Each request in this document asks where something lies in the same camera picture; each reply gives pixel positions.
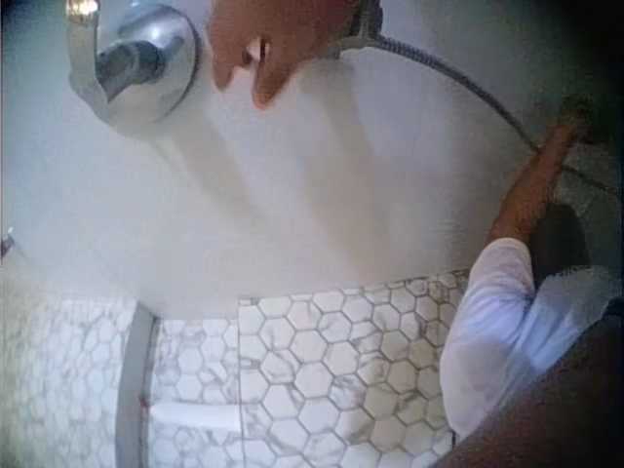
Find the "white shirt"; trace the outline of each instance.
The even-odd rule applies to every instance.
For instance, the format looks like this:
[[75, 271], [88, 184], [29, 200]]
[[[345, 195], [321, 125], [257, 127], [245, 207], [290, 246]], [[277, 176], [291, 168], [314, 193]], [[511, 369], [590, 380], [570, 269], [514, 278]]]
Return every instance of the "white shirt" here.
[[470, 272], [441, 361], [450, 427], [468, 436], [552, 367], [620, 294], [601, 267], [548, 277], [535, 293], [528, 248], [499, 239]]

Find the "white wall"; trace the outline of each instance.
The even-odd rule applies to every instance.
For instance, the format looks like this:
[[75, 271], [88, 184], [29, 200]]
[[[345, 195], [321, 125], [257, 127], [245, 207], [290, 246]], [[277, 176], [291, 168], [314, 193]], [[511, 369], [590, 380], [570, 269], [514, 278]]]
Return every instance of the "white wall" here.
[[[173, 3], [203, 35], [210, 2]], [[598, 85], [561, 31], [493, 3], [386, 1], [384, 32], [463, 68], [536, 130], [562, 95]], [[165, 317], [465, 267], [528, 155], [475, 97], [376, 51], [309, 63], [264, 112], [245, 74], [217, 93], [204, 54], [180, 107], [131, 139], [71, 92], [61, 1], [20, 2], [3, 34], [12, 254], [57, 289], [121, 290]]]

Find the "finger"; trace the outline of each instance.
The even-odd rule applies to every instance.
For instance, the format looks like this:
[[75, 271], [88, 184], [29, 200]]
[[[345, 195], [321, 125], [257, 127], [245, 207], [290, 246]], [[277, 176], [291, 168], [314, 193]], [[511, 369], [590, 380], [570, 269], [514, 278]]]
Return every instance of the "finger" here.
[[266, 107], [289, 81], [301, 58], [285, 54], [272, 47], [260, 64], [253, 84], [253, 102], [259, 108]]
[[208, 25], [214, 83], [221, 90], [229, 85], [235, 67], [247, 67], [252, 63], [247, 46], [257, 34], [251, 18], [240, 10], [240, 3], [222, 5], [222, 9], [217, 7]]

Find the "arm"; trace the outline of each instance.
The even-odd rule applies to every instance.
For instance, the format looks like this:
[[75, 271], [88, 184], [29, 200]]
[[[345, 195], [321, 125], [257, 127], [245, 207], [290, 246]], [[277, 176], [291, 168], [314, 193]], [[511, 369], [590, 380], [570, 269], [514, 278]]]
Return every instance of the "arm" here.
[[562, 119], [507, 194], [487, 236], [488, 243], [507, 237], [528, 242], [548, 207], [564, 159], [582, 137], [585, 126], [581, 115]]

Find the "shower enclosure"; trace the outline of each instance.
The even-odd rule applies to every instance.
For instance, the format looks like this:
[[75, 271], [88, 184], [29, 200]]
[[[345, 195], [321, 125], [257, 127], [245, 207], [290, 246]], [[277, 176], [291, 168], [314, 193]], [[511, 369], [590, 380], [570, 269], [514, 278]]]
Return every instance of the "shower enclosure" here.
[[[530, 153], [380, 51], [306, 63], [264, 111], [248, 72], [219, 93], [213, 1], [3, 10], [2, 463], [426, 466], [465, 269]], [[382, 2], [383, 33], [537, 139], [562, 96], [610, 93], [538, 5], [490, 3]], [[587, 151], [570, 164], [619, 187]], [[619, 201], [573, 175], [557, 196], [619, 268]]]

